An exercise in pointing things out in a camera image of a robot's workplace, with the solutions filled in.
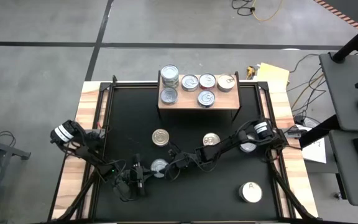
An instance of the paper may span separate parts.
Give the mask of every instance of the paper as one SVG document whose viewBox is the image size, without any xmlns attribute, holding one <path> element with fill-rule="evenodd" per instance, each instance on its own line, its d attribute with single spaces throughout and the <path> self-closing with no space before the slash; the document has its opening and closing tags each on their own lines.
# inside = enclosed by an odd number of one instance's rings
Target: paper
<svg viewBox="0 0 358 224">
<path fill-rule="evenodd" d="M 297 125 L 297 127 L 302 130 L 307 130 L 307 131 L 311 130 L 311 128 L 307 128 L 300 125 Z M 309 146 L 304 147 L 302 149 L 302 154 L 304 159 L 326 164 L 327 158 L 326 158 L 326 147 L 325 147 L 324 138 L 321 138 L 315 141 L 314 143 L 310 144 Z"/>
</svg>

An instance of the wooden table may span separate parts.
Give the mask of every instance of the wooden table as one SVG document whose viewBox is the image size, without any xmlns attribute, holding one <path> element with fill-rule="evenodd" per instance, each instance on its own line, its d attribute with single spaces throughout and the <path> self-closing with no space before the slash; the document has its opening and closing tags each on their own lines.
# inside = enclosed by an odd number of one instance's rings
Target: wooden table
<svg viewBox="0 0 358 224">
<path fill-rule="evenodd" d="M 294 125 L 290 103 L 288 102 L 286 92 L 288 76 L 288 70 L 277 68 L 264 63 L 261 64 L 261 68 L 258 72 L 258 80 L 268 82 L 276 124 L 278 128 L 281 129 L 289 128 Z M 83 85 L 75 120 L 79 122 L 85 129 L 92 129 L 100 83 L 101 82 L 84 82 Z M 267 110 L 266 97 L 263 92 L 261 92 L 261 94 L 264 112 L 265 114 L 269 114 Z M 107 102 L 107 94 L 104 95 L 106 97 L 103 99 L 100 123 L 103 121 L 104 109 Z M 288 142 L 291 146 L 300 146 L 298 140 L 288 139 Z M 298 149 L 287 147 L 283 150 L 283 158 L 285 161 L 288 181 L 290 183 L 292 192 L 296 195 L 298 200 L 307 209 L 307 211 L 317 217 L 317 209 L 314 203 L 313 193 L 311 191 L 302 152 Z M 77 159 L 72 156 L 69 156 L 66 159 L 59 183 L 59 189 L 53 209 L 52 218 L 58 218 L 60 215 L 62 215 L 66 208 L 72 203 L 77 193 L 80 191 L 84 169 L 84 160 Z M 86 218 L 88 215 L 90 192 L 91 189 L 85 198 L 83 218 Z M 289 217 L 286 196 L 281 188 L 279 188 L 279 192 L 283 207 L 283 214 L 285 217 Z"/>
</svg>

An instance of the concrete floor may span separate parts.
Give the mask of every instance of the concrete floor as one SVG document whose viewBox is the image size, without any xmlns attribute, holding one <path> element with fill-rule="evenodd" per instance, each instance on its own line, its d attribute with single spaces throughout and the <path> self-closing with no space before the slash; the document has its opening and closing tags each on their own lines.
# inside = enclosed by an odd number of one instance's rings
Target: concrete floor
<svg viewBox="0 0 358 224">
<path fill-rule="evenodd" d="M 107 0 L 0 1 L 0 41 L 94 42 Z M 260 1 L 257 13 L 273 13 L 278 1 Z M 313 0 L 285 0 L 269 22 L 238 16 L 230 0 L 115 0 L 103 42 L 342 45 L 358 30 Z M 49 132 L 73 119 L 92 48 L 0 47 L 0 131 L 10 130 L 16 146 L 32 152 L 27 162 L 12 160 L 0 193 L 0 220 L 45 221 L 62 153 Z M 326 50 L 117 49 L 100 50 L 92 80 L 155 80 L 173 63 L 183 72 L 233 72 L 244 77 L 260 62 L 292 70 L 302 56 Z M 306 82 L 319 67 L 310 57 L 290 76 L 289 88 Z M 293 103 L 302 88 L 289 92 Z M 307 99 L 306 95 L 299 103 Z M 308 109 L 323 121 L 334 114 L 326 93 Z M 337 202 L 334 175 L 310 181 L 319 215 L 358 222 L 358 207 Z"/>
</svg>

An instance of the table leg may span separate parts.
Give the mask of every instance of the table leg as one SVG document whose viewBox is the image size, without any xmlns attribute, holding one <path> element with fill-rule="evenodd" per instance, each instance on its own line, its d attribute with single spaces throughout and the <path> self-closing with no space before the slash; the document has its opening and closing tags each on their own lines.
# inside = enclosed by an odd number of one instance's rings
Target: table leg
<svg viewBox="0 0 358 224">
<path fill-rule="evenodd" d="M 311 143 L 326 136 L 330 130 L 340 129 L 336 114 L 332 115 L 321 124 L 308 131 L 299 139 L 301 147 L 306 147 Z"/>
</svg>

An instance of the black mat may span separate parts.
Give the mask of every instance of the black mat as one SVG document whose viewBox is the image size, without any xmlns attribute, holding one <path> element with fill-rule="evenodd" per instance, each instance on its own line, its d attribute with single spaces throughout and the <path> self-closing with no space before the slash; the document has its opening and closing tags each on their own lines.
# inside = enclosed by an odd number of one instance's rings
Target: black mat
<svg viewBox="0 0 358 224">
<path fill-rule="evenodd" d="M 157 158 L 170 161 L 168 147 L 152 142 L 158 128 L 166 129 L 170 139 L 188 152 L 201 146 L 206 133 L 226 138 L 240 124 L 259 117 L 255 88 L 241 88 L 241 95 L 243 108 L 233 125 L 235 111 L 211 110 L 165 110 L 162 124 L 155 107 L 156 88 L 115 89 L 109 124 L 113 129 L 105 156 L 131 161 L 133 154 L 140 153 L 146 167 Z M 194 168 L 182 172 L 174 182 L 150 178 L 147 196 L 134 202 L 121 202 L 110 185 L 101 184 L 95 218 L 113 222 L 276 220 L 272 181 L 261 157 L 262 152 L 247 155 L 235 149 L 224 154 L 211 173 Z M 245 203 L 238 196 L 240 185 L 249 181 L 263 190 L 258 203 Z"/>
<path fill-rule="evenodd" d="M 347 17 L 358 22 L 358 0 L 324 0 Z"/>
</svg>

